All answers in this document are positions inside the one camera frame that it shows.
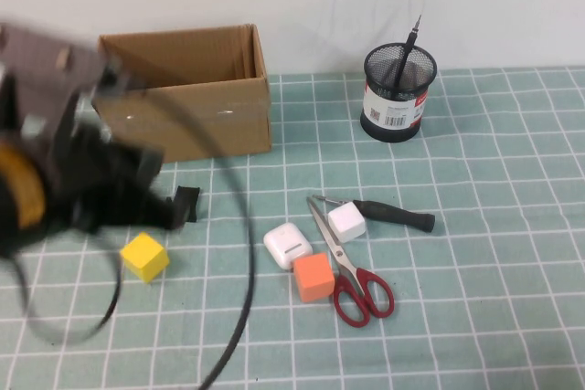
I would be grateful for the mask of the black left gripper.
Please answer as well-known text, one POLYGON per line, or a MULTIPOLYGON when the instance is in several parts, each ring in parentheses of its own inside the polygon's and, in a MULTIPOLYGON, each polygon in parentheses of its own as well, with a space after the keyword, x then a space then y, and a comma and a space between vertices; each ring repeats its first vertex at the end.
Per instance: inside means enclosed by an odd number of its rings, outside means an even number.
POLYGON ((50 212, 67 227, 90 233, 101 227, 181 226, 175 201, 151 188, 163 155, 152 148, 105 141, 83 124, 62 156, 50 157, 50 212))

